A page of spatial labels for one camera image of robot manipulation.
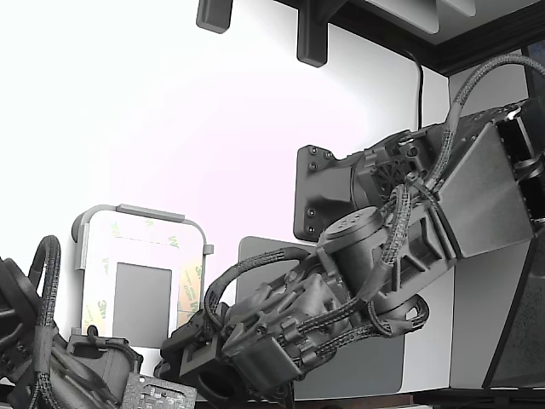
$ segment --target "gray metal panel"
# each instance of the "gray metal panel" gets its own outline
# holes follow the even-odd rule
[[[238,259],[266,251],[296,246],[311,251],[312,246],[246,237],[240,242]],[[237,280],[237,300],[247,297],[264,282],[272,281],[293,267],[293,262],[277,263],[252,270]],[[372,338],[342,348],[336,357],[295,383],[297,400],[341,399],[399,392],[403,378],[404,337]]]
[[[524,200],[495,126],[487,124],[456,167],[445,173],[439,204],[464,258],[533,238]]]
[[[452,388],[482,387],[529,247],[530,241],[461,260],[456,265]]]

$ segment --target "black cable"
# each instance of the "black cable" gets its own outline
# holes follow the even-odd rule
[[[121,343],[111,343],[107,340],[102,341],[97,339],[99,335],[99,330],[96,326],[90,325],[87,328],[87,337],[89,341],[95,345],[97,348],[105,348],[105,349],[117,349],[118,351],[123,352],[127,360],[129,361],[130,365],[130,371],[139,371],[140,367],[142,365],[142,361],[144,360],[143,357],[139,354],[137,354],[135,351],[133,351],[131,348],[129,348],[125,344]]]
[[[422,68],[422,64],[420,61],[415,57],[414,54],[412,54],[410,51],[407,51],[404,49],[404,53],[408,55],[416,64],[416,67],[418,68],[418,100],[417,100],[417,114],[416,114],[416,126],[418,127],[416,130],[420,130],[422,128],[422,92],[424,90],[424,69]]]
[[[35,330],[34,356],[32,357],[36,384],[29,407],[33,409],[41,396],[49,407],[63,409],[53,395],[49,376],[51,349],[55,335],[53,317],[60,275],[60,243],[55,236],[47,236],[42,239],[36,250],[31,269],[44,271],[45,282],[42,305]]]
[[[266,266],[275,262],[287,262],[290,260],[298,260],[302,262],[309,256],[309,252],[297,247],[286,247],[276,251],[260,254],[247,258],[230,267],[225,273],[218,277],[208,288],[204,295],[203,305],[204,311],[216,329],[222,330],[223,323],[217,316],[215,311],[218,308],[221,297],[226,288],[241,274],[244,274],[254,268]]]

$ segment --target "black power cord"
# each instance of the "black power cord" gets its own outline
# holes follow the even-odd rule
[[[417,105],[416,105],[416,130],[420,130],[422,128],[422,93],[424,90],[424,69],[422,68],[422,64],[420,61],[415,57],[414,54],[412,54],[410,51],[407,51],[406,49],[403,50],[406,56],[411,58],[415,64],[416,68],[418,68],[418,91],[417,91]]]

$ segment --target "dark gray panel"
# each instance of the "dark gray panel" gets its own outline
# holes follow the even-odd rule
[[[533,244],[526,267],[528,276],[519,285],[520,301],[491,386],[545,386],[545,235]]]
[[[450,366],[452,388],[482,387],[529,247],[530,241],[457,263]]]
[[[238,259],[256,256],[286,246],[311,251],[312,246],[246,237],[240,242]],[[259,284],[285,274],[293,262],[277,263],[252,270],[237,280],[237,300],[247,297]],[[401,389],[404,337],[372,338],[342,348],[329,363],[295,383],[298,400],[340,399],[369,395],[390,395]]]
[[[161,348],[169,336],[172,272],[118,263],[113,336],[133,347]]]

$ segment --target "white surface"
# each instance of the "white surface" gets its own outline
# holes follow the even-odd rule
[[[450,99],[454,100],[463,83],[475,71],[476,66],[449,78]],[[503,107],[512,102],[528,98],[528,86],[523,66],[501,66],[487,74],[475,86],[468,98],[462,115],[484,111],[494,107]]]
[[[429,319],[405,336],[403,383],[399,393],[441,389],[450,385],[450,352],[454,314],[454,268],[420,291]]]
[[[340,158],[414,128],[411,61],[331,26],[316,69],[295,57],[295,10],[237,0],[217,35],[195,26],[197,4],[0,3],[0,251],[27,270],[39,240],[59,237],[64,336],[81,318],[70,237],[81,212],[186,214],[215,245],[209,284],[241,238],[294,241],[299,147]],[[447,79],[426,70],[424,124],[447,110]]]

